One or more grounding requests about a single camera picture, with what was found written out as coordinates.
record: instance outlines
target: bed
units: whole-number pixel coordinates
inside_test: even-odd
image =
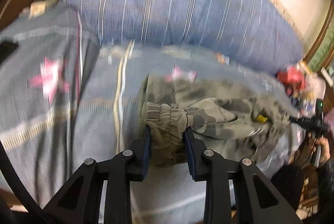
[[[165,76],[177,65],[197,71],[198,79],[228,78],[258,95],[274,95],[297,114],[273,74],[298,62],[302,48],[269,0],[175,1],[183,0],[62,0],[1,32],[1,40],[19,48],[0,68],[0,140],[41,207],[85,158],[110,159],[137,137],[138,93],[149,73]],[[293,126],[258,167],[271,177],[302,140]],[[10,191],[3,178],[1,188]],[[203,218],[205,184],[192,181],[187,164],[150,169],[131,188],[138,223]]]

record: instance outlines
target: black metal bracket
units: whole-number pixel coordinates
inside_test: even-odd
[[[88,158],[61,187],[44,211],[62,224],[98,223],[102,186],[108,181],[105,224],[131,224],[130,181],[144,180],[150,156],[150,129],[129,150],[96,163]]]
[[[189,172],[206,181],[204,224],[232,223],[228,180],[233,180],[240,224],[300,224],[295,211],[250,159],[225,159],[208,150],[191,128],[183,133]]]

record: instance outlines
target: red object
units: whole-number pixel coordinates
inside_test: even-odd
[[[279,71],[277,79],[285,86],[294,89],[305,89],[304,73],[297,70],[295,67],[290,67],[287,71]]]

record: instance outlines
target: clutter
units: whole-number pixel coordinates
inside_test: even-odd
[[[277,79],[284,84],[287,96],[301,115],[312,117],[315,114],[316,100],[324,99],[325,81],[310,71],[303,62],[279,71]]]

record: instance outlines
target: yellow tag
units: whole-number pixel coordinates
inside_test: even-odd
[[[258,122],[261,122],[261,123],[265,123],[266,121],[267,121],[267,117],[264,117],[264,116],[262,116],[261,114],[260,115],[258,115],[258,117],[256,118],[256,121],[258,121]]]

